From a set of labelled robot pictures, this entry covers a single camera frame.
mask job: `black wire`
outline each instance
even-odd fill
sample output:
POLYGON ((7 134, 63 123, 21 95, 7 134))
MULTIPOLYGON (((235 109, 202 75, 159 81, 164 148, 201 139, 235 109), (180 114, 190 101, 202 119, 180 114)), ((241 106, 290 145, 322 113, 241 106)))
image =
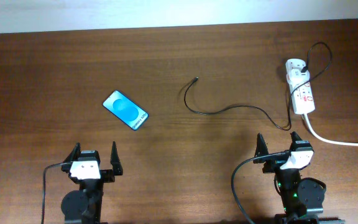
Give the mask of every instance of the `black wire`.
POLYGON ((274 188, 276 189, 277 193, 279 194, 279 196, 281 196, 281 192, 278 190, 277 187, 277 178, 276 175, 274 175, 274 188))
POLYGON ((247 159, 246 161, 243 161, 241 162, 233 171, 233 174, 231 175, 231 190, 233 192, 233 196, 234 196, 234 200, 236 200, 236 203, 237 205, 239 206, 240 208, 240 211, 242 212, 242 214, 246 217, 246 219, 248 220, 249 223, 251 224, 255 224, 251 218, 248 216, 248 214, 246 213, 246 211, 244 210, 244 208, 241 206, 241 203, 240 203, 240 200, 239 198, 237 197, 237 194, 236 194, 236 190, 234 190, 234 177, 236 176, 236 173, 237 171, 240 169, 240 167, 244 164, 246 164, 247 162, 250 162, 250 161, 254 161, 256 159, 261 159, 261 158, 266 158, 266 157, 271 157, 271 156, 281 156, 285 154, 285 152, 277 152, 277 153, 273 153, 273 154, 269 154, 269 155, 264 155, 264 156, 257 156, 257 157, 253 157, 253 158, 250 158, 250 159, 247 159))
POLYGON ((52 164, 50 166, 47 166, 44 169, 44 175, 42 176, 42 180, 43 180, 43 186, 42 186, 42 216, 41 216, 41 224, 44 224, 44 218, 45 218, 45 194, 46 194, 46 184, 47 184, 47 170, 49 168, 53 168, 53 167, 58 167, 58 166, 63 166, 63 165, 67 165, 67 164, 71 164, 71 162, 62 162, 62 163, 58 163, 58 164, 52 164))
POLYGON ((287 125, 284 126, 284 127, 281 127, 281 126, 279 126, 278 124, 276 124, 276 123, 273 121, 273 119, 272 119, 272 118, 266 113, 266 111, 264 111, 262 108, 259 108, 259 107, 257 107, 257 106, 252 106, 252 105, 231 105, 231 106, 227 106, 227 107, 225 107, 225 108, 223 108, 223 109, 221 109, 221 110, 219 110, 219 111, 215 111, 215 112, 200 112, 200 111, 196 111, 196 110, 191 109, 191 108, 187 105, 186 95, 187 95, 187 91, 190 89, 190 87, 191 87, 194 83, 196 83, 196 82, 198 81, 198 77, 195 77, 195 78, 193 79, 193 81, 190 83, 190 85, 187 87, 187 89, 186 89, 186 91, 185 91, 185 96, 184 96, 185 106, 186 106, 187 109, 189 109, 191 112, 196 113, 196 114, 201 114, 201 115, 215 115, 215 114, 223 113, 223 112, 225 112, 225 111, 227 111, 227 110, 229 110, 229 109, 233 109, 233 108, 253 108, 253 109, 257 109, 257 110, 260 110, 261 112, 263 112, 263 113, 266 115, 266 117, 270 120, 270 122, 272 122, 272 124, 274 124, 274 126, 276 126, 276 128, 281 129, 281 130, 283 130, 283 131, 289 131, 289 130, 291 130, 291 128, 292 128, 290 109, 291 109, 291 103, 292 103, 292 95, 293 95, 293 93, 295 92, 295 90, 299 89, 299 87, 303 86, 304 84, 306 84, 306 83, 308 83, 308 82, 313 81, 315 78, 317 78, 317 77, 320 76, 322 73, 324 73, 324 72, 328 69, 328 67, 331 65, 331 62, 332 62, 332 60, 333 60, 333 53, 331 52, 331 49, 328 47, 328 45, 327 45, 326 43, 324 43, 324 42, 317 42, 317 43, 313 44, 313 45, 310 47, 310 49, 309 49, 309 51, 308 51, 308 58, 307 58, 307 60, 306 60, 306 66, 305 66, 302 70, 304 70, 304 69, 307 70, 307 69, 308 69, 308 65, 309 65, 309 61, 310 61, 310 52, 311 52, 311 49, 313 49, 313 47, 315 47, 316 45, 319 45, 319 44, 324 45, 324 46, 328 49, 328 51, 329 51, 329 63, 327 64, 327 66, 326 66, 322 71, 320 71, 319 73, 317 73, 317 75, 315 75, 315 76, 312 77, 312 78, 309 78, 308 81, 306 81, 306 82, 302 83, 301 85, 297 86, 297 87, 291 92, 291 94, 290 94, 290 99, 288 100, 288 105, 287 105, 288 123, 287 123, 287 125))

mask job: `white cable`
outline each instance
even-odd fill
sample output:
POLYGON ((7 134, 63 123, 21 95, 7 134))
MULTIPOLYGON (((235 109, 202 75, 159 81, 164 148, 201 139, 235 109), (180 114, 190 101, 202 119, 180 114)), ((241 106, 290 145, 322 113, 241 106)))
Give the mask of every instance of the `white cable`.
POLYGON ((327 140, 325 138, 320 137, 318 134, 315 133, 313 128, 311 128, 311 124, 309 122, 309 118, 307 114, 303 114, 303 119, 306 121, 306 124, 308 125, 309 131, 318 139, 322 140, 323 142, 331 143, 331 144, 338 144, 343 146, 358 146, 358 143, 351 143, 351 142, 338 142, 338 141, 332 141, 327 140))

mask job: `smartphone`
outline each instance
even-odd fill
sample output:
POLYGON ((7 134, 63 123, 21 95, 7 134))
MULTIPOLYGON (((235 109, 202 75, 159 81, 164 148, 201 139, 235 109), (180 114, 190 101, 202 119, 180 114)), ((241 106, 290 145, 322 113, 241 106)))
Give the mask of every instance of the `smartphone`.
POLYGON ((137 106, 118 90, 114 91, 109 98, 103 102, 103 106, 134 131, 138 130, 149 117, 146 111, 137 106))

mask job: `table surface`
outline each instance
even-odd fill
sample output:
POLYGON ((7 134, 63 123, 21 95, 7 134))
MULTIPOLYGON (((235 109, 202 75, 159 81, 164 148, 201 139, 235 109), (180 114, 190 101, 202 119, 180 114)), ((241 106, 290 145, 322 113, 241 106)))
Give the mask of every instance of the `table surface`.
MULTIPOLYGON (((278 152, 288 149, 290 132, 249 108, 191 113, 184 88, 200 78, 188 94, 198 110, 247 103, 284 125, 285 61, 305 60, 319 40, 334 60, 312 82, 311 123, 323 137, 358 142, 358 20, 0 35, 0 223, 38 223, 43 169, 64 160, 76 142, 98 150, 101 168, 109 169, 112 141, 124 175, 104 186, 102 221, 243 221, 232 171, 254 156, 258 133, 278 152), (138 131, 102 106, 113 90, 149 112, 138 131)), ((326 50, 313 50, 311 74, 327 61, 326 50)), ((292 115, 292 131, 315 151, 301 174, 328 186, 322 217, 358 223, 358 147, 321 142, 292 115)), ((235 183, 251 217, 283 213, 273 175, 262 174, 261 164, 244 166, 235 183)), ((60 203, 77 188, 60 169, 48 172, 46 223, 63 223, 60 203)))

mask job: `power strip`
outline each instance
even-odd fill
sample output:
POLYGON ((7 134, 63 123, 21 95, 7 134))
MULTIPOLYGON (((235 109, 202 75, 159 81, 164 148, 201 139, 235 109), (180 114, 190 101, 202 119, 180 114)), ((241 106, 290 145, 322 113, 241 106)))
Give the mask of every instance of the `power strip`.
POLYGON ((314 105, 314 99, 311 93, 310 82, 305 83, 310 80, 310 72, 307 70, 307 67, 306 69, 304 69, 305 66, 305 61, 297 58, 287 60, 287 62, 285 63, 285 68, 287 69, 287 82, 290 86, 290 93, 292 93, 293 90, 296 89, 291 95, 294 113, 302 115, 302 118, 307 124, 309 131, 319 140, 343 146, 358 146, 358 143, 339 142, 322 138, 321 136, 316 134, 311 127, 308 113, 314 111, 316 107, 314 105))
MULTIPOLYGON (((290 85, 290 93, 304 82, 310 79, 310 72, 302 73, 302 68, 306 65, 305 61, 301 59, 290 59, 285 63, 287 69, 287 82, 290 85)), ((310 113, 316 109, 314 106, 314 99, 311 93, 310 82, 304 84, 295 90, 292 94, 292 105, 295 114, 310 113)))

